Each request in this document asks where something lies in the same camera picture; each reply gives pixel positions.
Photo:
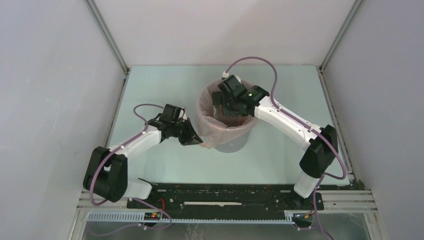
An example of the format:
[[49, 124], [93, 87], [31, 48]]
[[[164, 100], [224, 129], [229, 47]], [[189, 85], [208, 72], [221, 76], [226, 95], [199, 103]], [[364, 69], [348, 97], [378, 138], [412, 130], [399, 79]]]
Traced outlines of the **grey round trash bin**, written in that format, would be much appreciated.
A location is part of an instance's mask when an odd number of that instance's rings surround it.
[[213, 135], [214, 148], [222, 153], [235, 153], [246, 145], [251, 131], [241, 126], [227, 127]]

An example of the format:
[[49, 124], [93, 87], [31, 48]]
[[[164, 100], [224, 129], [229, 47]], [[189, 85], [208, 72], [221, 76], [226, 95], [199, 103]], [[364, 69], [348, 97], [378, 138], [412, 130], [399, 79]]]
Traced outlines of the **pink plastic trash bag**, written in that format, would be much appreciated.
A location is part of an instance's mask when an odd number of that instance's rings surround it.
[[256, 117], [221, 117], [214, 118], [214, 109], [212, 102], [212, 93], [219, 90], [218, 84], [221, 79], [215, 79], [207, 83], [200, 91], [195, 104], [195, 126], [196, 132], [201, 137], [203, 143], [201, 147], [206, 149], [215, 148], [214, 134], [217, 134], [229, 127], [239, 127], [253, 130], [259, 123]]

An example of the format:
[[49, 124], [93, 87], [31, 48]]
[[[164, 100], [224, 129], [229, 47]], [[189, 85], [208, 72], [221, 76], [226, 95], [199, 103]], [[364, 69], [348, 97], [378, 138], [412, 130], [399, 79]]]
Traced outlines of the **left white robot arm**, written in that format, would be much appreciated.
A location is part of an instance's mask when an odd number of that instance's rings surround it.
[[144, 127], [126, 141], [110, 148], [98, 146], [92, 151], [83, 180], [92, 205], [137, 198], [145, 208], [153, 208], [158, 194], [152, 191], [152, 183], [129, 178], [131, 161], [170, 138], [176, 138], [182, 146], [203, 143], [184, 108], [166, 104], [161, 110], [150, 120], [141, 117]]

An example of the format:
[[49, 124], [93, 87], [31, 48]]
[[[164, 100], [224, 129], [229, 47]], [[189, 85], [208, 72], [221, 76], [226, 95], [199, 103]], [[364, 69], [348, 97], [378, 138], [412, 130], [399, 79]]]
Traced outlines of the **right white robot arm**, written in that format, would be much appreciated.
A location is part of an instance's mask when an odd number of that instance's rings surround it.
[[293, 187], [291, 204], [304, 209], [320, 178], [338, 156], [337, 132], [334, 127], [320, 127], [299, 117], [272, 100], [260, 86], [247, 88], [236, 75], [222, 74], [218, 91], [212, 93], [214, 113], [223, 117], [251, 116], [267, 122], [299, 144], [304, 155], [299, 162], [300, 176]]

